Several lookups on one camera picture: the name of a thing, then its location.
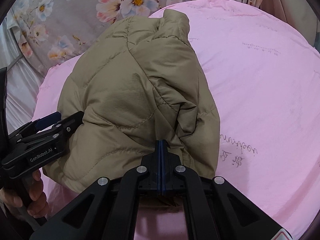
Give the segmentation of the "olive quilted jacket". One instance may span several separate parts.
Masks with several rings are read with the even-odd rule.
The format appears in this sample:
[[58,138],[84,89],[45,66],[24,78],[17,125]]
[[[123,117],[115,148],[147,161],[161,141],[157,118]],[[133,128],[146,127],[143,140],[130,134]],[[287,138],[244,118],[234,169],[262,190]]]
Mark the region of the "olive quilted jacket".
[[212,178],[220,118],[188,34],[187,16],[171,9],[108,27],[63,85],[62,117],[84,116],[68,153],[44,174],[80,193],[100,177],[122,177],[165,140],[182,165]]

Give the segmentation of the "silver satin curtain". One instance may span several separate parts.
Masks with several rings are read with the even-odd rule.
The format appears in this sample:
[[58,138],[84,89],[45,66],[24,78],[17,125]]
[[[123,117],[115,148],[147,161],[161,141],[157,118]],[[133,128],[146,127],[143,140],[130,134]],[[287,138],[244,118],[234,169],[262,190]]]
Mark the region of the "silver satin curtain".
[[6,20],[1,23],[1,68],[4,67],[8,72],[6,117],[11,133],[33,118],[43,77],[20,51]]

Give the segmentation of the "grey floral blanket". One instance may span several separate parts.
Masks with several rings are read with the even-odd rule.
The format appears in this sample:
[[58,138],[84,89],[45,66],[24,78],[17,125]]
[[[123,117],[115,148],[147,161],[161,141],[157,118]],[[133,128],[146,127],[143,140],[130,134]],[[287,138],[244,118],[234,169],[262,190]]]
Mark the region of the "grey floral blanket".
[[[21,56],[40,75],[82,54],[110,25],[192,0],[16,0],[1,24],[1,65]],[[263,0],[235,0],[259,7]]]

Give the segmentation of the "beige curtain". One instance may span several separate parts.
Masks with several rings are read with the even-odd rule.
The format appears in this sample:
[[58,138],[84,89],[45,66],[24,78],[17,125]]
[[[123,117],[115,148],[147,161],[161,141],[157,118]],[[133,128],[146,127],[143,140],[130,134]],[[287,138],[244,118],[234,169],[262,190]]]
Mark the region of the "beige curtain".
[[291,25],[319,49],[319,19],[306,0],[263,0],[260,9]]

